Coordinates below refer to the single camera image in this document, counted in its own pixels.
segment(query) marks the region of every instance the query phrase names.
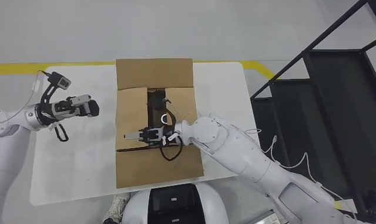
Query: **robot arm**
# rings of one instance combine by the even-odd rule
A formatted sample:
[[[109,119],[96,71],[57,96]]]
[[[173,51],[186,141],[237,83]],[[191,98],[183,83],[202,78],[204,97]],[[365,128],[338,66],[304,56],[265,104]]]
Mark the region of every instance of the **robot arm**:
[[[289,223],[355,221],[334,207],[334,199],[320,184],[283,169],[270,160],[251,137],[217,116],[199,118],[193,125],[178,122],[174,132],[182,139],[177,143],[194,144],[228,170],[258,185]]]
[[[49,103],[58,88],[67,89],[71,82],[56,72],[45,74],[49,77],[50,85],[40,103],[28,105],[19,112],[0,111],[0,223],[6,193],[24,164],[31,131],[51,126],[64,142],[68,136],[60,121],[73,116],[92,117],[99,114],[97,103],[89,95]],[[57,126],[63,130],[65,139],[60,137]]]

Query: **stair step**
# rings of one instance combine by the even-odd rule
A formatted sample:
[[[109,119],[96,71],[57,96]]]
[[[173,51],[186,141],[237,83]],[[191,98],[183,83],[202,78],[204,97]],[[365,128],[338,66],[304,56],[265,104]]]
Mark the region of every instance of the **stair step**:
[[[251,103],[256,126],[261,129],[258,138],[262,150],[266,151],[270,147],[273,137],[277,135],[277,142],[273,146],[273,156],[283,165],[289,165],[272,98],[257,98],[253,99]]]
[[[319,113],[309,79],[276,80],[270,86],[282,136],[292,165],[308,153],[313,178],[342,196],[349,194]],[[306,161],[291,170],[309,178]]]
[[[361,50],[313,50],[304,57],[321,112],[352,185],[376,191],[376,75]]]

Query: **open box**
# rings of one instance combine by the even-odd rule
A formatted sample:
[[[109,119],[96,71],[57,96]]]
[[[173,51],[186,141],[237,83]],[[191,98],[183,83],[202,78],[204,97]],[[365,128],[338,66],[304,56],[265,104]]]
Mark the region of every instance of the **open box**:
[[[144,147],[144,142],[125,140],[127,133],[150,126],[148,92],[163,90],[173,106],[176,120],[192,124],[197,119],[191,59],[118,59],[116,150]],[[179,148],[164,148],[172,157]],[[203,176],[201,153],[185,146],[179,157],[165,160],[160,150],[116,152],[116,187],[147,185]]]

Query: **black staircase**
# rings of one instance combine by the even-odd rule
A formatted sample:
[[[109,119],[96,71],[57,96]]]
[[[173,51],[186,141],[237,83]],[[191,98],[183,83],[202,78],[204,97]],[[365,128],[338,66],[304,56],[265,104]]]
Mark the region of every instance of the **black staircase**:
[[[315,50],[323,39],[375,0],[359,0],[252,97],[261,147],[291,166],[305,152],[313,177],[345,199],[353,199],[359,220],[376,222],[376,73],[367,51]],[[303,59],[309,79],[279,79]],[[257,98],[266,88],[271,97]],[[307,165],[291,169],[309,178]]]

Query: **white table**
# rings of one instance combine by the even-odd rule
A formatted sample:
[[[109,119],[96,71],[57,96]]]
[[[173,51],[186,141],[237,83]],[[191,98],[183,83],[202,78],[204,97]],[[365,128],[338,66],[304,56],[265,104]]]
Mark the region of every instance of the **white table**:
[[[30,193],[33,205],[235,176],[202,153],[203,177],[116,189],[115,66],[53,66],[47,71],[57,71],[72,81],[67,91],[56,91],[51,102],[88,93],[98,102],[100,114],[63,121],[70,138],[65,143],[57,140],[54,131],[37,133]],[[256,128],[240,63],[194,63],[193,72],[198,116],[215,113],[241,129]],[[43,90],[47,85],[45,78]]]

